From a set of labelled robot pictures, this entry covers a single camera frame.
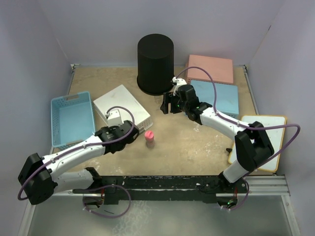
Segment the white perforated plastic basket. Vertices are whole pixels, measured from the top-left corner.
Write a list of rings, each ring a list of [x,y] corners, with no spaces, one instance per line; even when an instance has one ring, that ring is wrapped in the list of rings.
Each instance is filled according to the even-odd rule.
[[[124,85],[119,85],[115,89],[94,100],[94,107],[105,124],[105,116],[107,111],[115,106],[124,107],[132,113],[134,116],[135,125],[139,129],[140,133],[148,130],[153,125],[151,115]],[[127,111],[120,108],[119,111],[122,121],[131,120],[131,117]]]

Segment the blue perforated plastic basket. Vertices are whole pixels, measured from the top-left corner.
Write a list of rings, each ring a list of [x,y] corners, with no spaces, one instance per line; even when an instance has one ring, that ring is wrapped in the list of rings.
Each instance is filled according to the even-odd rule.
[[[215,95],[211,82],[192,80],[190,84],[194,87],[200,102],[213,105]],[[232,118],[237,118],[239,116],[238,87],[219,83],[215,83],[215,87],[217,91],[217,110]]]

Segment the pink perforated plastic basket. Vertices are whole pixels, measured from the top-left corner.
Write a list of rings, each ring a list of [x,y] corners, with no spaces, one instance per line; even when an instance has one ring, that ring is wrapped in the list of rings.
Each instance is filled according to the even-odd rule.
[[[206,70],[216,83],[234,84],[233,61],[231,59],[190,55],[186,66],[197,66]],[[185,72],[185,80],[188,84],[191,80],[210,81],[204,72],[195,68]]]

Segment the large black plastic bucket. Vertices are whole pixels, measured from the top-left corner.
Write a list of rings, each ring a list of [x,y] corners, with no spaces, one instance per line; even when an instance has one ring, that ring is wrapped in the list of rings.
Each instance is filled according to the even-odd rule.
[[[166,35],[149,34],[137,45],[137,84],[146,94],[157,96],[172,89],[174,43]]]

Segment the light blue basket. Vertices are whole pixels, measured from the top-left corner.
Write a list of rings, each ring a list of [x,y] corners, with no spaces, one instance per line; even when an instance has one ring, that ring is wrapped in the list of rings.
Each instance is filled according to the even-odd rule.
[[[88,91],[51,100],[52,147],[64,150],[94,133],[95,118]]]

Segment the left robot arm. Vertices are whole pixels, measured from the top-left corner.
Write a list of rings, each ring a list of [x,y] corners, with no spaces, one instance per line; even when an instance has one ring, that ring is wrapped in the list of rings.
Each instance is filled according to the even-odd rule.
[[[57,153],[43,157],[38,153],[30,155],[18,175],[21,185],[18,200],[38,205],[54,193],[66,190],[99,191],[101,177],[95,169],[85,168],[75,173],[69,173],[69,169],[95,157],[121,151],[138,136],[138,127],[126,120],[122,125],[102,127],[85,141]]]

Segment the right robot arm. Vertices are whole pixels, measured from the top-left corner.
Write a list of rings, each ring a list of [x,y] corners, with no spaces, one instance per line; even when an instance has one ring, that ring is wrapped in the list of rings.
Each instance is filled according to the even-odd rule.
[[[236,182],[266,162],[274,153],[265,127],[258,121],[245,123],[215,110],[214,105],[200,102],[192,85],[180,85],[163,94],[160,110],[164,114],[183,112],[200,125],[210,127],[234,141],[236,161],[219,174],[219,187],[231,192]]]

